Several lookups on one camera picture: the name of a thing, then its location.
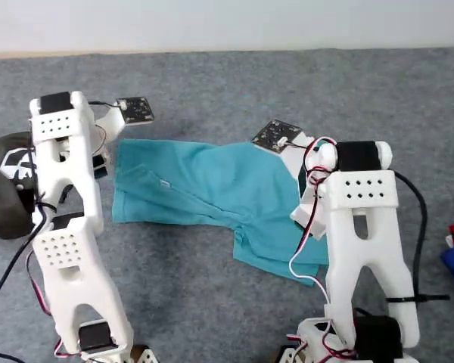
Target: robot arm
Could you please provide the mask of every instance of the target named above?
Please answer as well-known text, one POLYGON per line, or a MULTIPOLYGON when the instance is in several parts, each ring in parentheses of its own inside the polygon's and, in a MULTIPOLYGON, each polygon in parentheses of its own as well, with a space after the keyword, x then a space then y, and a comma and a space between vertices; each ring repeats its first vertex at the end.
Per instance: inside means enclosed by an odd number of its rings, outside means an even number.
MULTIPOLYGON (((308 228, 317 239, 324 234, 327 237, 329 301, 325 305, 325 318, 306 319, 300 324, 298 336, 307 341, 307 348, 304 360, 301 360, 302 355, 296 354, 296 361, 318 362, 327 356, 333 357, 332 361, 342 361, 347 356, 331 354, 325 344, 333 349, 352 351, 359 348, 368 335, 375 336, 381 330, 367 327, 364 321, 357 326, 354 324, 353 291, 362 267, 368 266, 389 301, 409 298, 405 302, 389 302, 390 317, 379 321, 386 324, 386 331, 393 333, 393 341, 384 342, 385 346, 392 345, 387 348, 392 352, 382 352, 382 355, 398 363, 415 362, 402 354, 402 348, 417 345, 419 329, 415 300, 410 299, 414 296, 412 276, 403 261, 400 242, 395 176, 388 169, 392 160, 390 146, 379 141, 313 145, 313 140, 296 126, 278 120, 268 124, 253 139, 258 147, 278 154, 298 180, 300 205, 291 213, 291 218, 308 228), (312 171, 310 178, 323 182, 310 183, 307 170, 312 171), (367 238, 357 235, 354 216, 365 216, 367 238), (330 326, 334 328, 332 332, 325 330, 330 326)), ((365 356, 366 361, 375 360, 370 354, 368 358, 365 356)))
MULTIPOLYGON (((125 127, 128 119, 123 115, 131 110, 127 110, 126 100, 124 105, 125 110, 112 107, 96 123, 81 92, 48 95, 30 103, 41 202, 57 207, 68 185, 82 198, 80 213, 54 217, 53 209, 45 209, 47 220, 33 240, 33 249, 56 331, 67 352, 80 354, 84 360, 133 361, 132 327, 96 244, 103 231, 103 215, 92 162, 92 155, 101 154, 104 144, 125 127), (103 319, 81 322, 77 315, 81 305, 91 306, 103 319)), ((39 218, 36 210, 34 222, 39 218)), ((151 351, 143 356, 145 361, 156 361, 151 351)))

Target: white wall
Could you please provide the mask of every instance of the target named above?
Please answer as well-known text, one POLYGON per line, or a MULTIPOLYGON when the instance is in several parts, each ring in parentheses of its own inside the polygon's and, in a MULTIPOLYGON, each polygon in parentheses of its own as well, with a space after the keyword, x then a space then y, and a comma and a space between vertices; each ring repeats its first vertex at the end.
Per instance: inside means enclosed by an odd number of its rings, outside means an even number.
POLYGON ((453 45, 454 0, 0 0, 0 53, 453 45))

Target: black bag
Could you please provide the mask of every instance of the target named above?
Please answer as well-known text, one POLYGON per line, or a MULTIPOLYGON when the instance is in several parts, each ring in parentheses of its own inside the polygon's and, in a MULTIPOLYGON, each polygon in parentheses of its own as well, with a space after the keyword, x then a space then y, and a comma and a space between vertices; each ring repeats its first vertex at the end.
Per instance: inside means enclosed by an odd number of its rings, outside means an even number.
POLYGON ((32 231, 34 185, 27 149, 30 133, 0 138, 0 238, 12 239, 32 231))

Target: gray carpet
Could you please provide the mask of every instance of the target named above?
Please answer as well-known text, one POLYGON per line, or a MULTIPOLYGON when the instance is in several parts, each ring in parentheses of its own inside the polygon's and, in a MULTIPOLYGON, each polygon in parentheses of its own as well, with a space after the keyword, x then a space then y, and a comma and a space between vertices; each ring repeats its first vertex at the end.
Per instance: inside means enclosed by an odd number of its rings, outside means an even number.
MULTIPOLYGON (((422 362, 454 362, 454 278, 439 259, 454 222, 454 49, 0 60, 0 136, 27 128, 30 99, 63 90, 102 101, 146 95, 157 121, 127 129, 123 138, 226 144, 279 118, 310 135, 388 141, 393 167, 428 202, 421 289, 452 296, 420 306, 421 342, 411 353, 422 362)), ((112 178, 100 185, 106 228, 99 248, 136 340, 163 363, 267 362, 286 333, 322 313, 316 288, 234 261, 225 228, 113 224, 112 178)), ((399 197, 403 249, 412 263, 418 204, 403 185, 399 197)), ((75 210, 77 202, 72 197, 64 210, 75 210)), ((18 245, 0 240, 0 276, 18 245)), ((364 271, 354 303, 383 312, 383 295, 373 287, 364 271)), ((0 350, 46 363, 54 361, 55 341, 53 322, 40 312, 20 261, 0 295, 0 350)))

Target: teal shirt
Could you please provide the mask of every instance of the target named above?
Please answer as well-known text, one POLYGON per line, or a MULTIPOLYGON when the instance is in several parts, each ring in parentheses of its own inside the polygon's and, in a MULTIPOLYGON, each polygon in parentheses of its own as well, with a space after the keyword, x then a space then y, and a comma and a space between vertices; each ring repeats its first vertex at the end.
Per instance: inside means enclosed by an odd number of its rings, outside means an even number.
MULTIPOLYGON (((299 199, 297 183, 282 160, 251 143, 120 143, 115 222, 225 226, 235 233, 235 259, 293 279, 288 261, 303 230, 289 215, 299 199)), ((327 263, 325 239, 310 238, 294 268, 316 275, 319 265, 327 263)))

